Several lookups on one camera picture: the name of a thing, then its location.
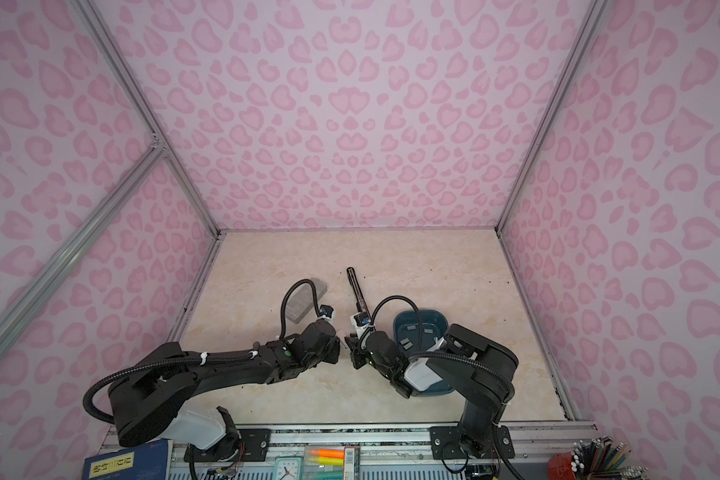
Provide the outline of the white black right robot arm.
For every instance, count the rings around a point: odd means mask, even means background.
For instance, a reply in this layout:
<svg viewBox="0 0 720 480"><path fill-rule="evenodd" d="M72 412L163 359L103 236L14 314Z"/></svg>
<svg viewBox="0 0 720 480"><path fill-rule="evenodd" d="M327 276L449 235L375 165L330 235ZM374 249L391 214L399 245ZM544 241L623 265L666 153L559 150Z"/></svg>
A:
<svg viewBox="0 0 720 480"><path fill-rule="evenodd" d="M396 341L376 326L381 308L393 301L410 307L415 320L410 338ZM512 380L519 366L511 350L458 324L427 333L424 311L402 295L383 299L373 312L357 314L352 323L355 331L345 341L354 368L373 367L406 399L424 396L439 383L464 399L456 425L429 429L434 459L515 457L509 430L501 425L515 395Z"/></svg>

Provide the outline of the pencil holder with pencils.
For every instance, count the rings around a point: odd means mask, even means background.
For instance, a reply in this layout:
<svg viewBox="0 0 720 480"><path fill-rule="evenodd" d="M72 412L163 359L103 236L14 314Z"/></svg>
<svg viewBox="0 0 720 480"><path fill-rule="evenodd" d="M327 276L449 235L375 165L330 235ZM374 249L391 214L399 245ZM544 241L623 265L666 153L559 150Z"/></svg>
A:
<svg viewBox="0 0 720 480"><path fill-rule="evenodd" d="M636 480L647 478L647 468L630 465L631 450L610 436L579 440L570 452L551 458L547 476L551 480Z"/></svg>

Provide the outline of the teal plastic tray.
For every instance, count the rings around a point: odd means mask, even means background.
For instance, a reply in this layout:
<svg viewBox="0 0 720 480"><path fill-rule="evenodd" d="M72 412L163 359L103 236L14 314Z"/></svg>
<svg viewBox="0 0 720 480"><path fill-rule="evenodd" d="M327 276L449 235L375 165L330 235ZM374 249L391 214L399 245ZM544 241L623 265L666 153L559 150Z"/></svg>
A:
<svg viewBox="0 0 720 480"><path fill-rule="evenodd" d="M443 343L442 337L449 324L437 310L424 309L419 315L413 310L399 313L393 322L394 340L406 358L414 353L434 351ZM413 395L441 396L453 388L426 366L426 358L409 360L403 381L412 388Z"/></svg>

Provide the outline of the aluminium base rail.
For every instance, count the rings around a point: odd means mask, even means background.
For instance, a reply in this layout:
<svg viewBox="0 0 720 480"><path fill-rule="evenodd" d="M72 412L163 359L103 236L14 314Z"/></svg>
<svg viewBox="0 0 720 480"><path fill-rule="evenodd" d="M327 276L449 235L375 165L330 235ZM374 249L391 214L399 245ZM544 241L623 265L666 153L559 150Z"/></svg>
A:
<svg viewBox="0 0 720 480"><path fill-rule="evenodd" d="M382 424L261 424L268 429L266 458L236 465L237 479L273 479L280 457L296 457L305 448L317 446L360 448L360 475L363 479L452 479L447 469L461 460L442 463L432 448L434 427L454 427L454 422ZM553 456L569 453L574 444L600 435L587 421L509 421L508 430L515 457L511 464L526 479L546 479L547 464Z"/></svg>

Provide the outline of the teal alarm clock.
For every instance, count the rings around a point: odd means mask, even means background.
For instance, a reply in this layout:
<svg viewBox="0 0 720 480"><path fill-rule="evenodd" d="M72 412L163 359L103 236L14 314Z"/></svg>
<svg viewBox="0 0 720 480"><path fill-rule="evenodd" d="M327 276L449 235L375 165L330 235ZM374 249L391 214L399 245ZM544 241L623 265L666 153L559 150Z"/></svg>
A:
<svg viewBox="0 0 720 480"><path fill-rule="evenodd" d="M278 457L274 463L273 480L300 480L303 458L298 456Z"/></svg>

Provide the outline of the grey stone block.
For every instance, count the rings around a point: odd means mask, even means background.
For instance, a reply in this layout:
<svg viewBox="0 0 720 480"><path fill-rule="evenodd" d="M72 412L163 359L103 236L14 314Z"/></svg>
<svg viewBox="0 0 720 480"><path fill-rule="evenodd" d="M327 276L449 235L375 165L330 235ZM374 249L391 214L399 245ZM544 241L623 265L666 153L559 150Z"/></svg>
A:
<svg viewBox="0 0 720 480"><path fill-rule="evenodd" d="M309 281L315 286L317 300L320 300L327 292L327 284L318 279L310 278ZM312 287L306 281L300 283L290 294L285 305L285 320L294 324L300 323L308 314L314 314L314 303Z"/></svg>

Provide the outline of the highlighter pen set box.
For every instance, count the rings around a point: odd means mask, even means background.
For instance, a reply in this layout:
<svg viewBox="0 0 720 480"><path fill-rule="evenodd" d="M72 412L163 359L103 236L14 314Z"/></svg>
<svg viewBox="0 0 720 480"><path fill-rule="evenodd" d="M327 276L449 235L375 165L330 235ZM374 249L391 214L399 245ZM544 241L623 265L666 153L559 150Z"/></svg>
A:
<svg viewBox="0 0 720 480"><path fill-rule="evenodd" d="M304 451L303 479L359 480L359 446L310 445Z"/></svg>

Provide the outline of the blue book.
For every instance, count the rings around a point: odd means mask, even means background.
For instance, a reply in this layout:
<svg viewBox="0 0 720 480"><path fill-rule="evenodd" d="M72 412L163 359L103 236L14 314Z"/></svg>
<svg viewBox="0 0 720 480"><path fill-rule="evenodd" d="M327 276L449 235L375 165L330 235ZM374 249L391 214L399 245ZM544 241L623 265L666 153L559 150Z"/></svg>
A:
<svg viewBox="0 0 720 480"><path fill-rule="evenodd" d="M160 439L85 460L84 480L164 480L169 476L171 440Z"/></svg>

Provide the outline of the black long stapler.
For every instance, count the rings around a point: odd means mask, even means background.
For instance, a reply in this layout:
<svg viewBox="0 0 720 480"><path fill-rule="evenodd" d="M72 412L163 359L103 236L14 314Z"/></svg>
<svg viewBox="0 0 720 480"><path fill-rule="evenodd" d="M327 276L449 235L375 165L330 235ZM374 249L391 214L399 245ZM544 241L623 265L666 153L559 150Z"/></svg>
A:
<svg viewBox="0 0 720 480"><path fill-rule="evenodd" d="M370 312L368 310L367 302L365 300L362 289L360 287L356 271L353 267L348 267L346 269L346 273L347 273L349 284L350 284L353 294L355 296L355 305L356 305L357 311L359 314L362 314L362 315L368 317L370 315Z"/></svg>

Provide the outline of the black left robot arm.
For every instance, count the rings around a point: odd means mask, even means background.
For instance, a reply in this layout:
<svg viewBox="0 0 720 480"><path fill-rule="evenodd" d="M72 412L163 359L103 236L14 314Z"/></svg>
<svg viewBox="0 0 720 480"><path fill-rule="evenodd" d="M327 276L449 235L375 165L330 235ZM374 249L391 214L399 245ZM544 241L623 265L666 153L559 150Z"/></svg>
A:
<svg viewBox="0 0 720 480"><path fill-rule="evenodd" d="M138 364L110 374L84 394L83 409L115 427L122 447L157 438L231 455L240 436L230 413L198 409L194 396L228 387L270 385L339 360L341 342L329 321L331 307L315 304L316 320L299 334L232 352L185 351L177 342L160 345Z"/></svg>

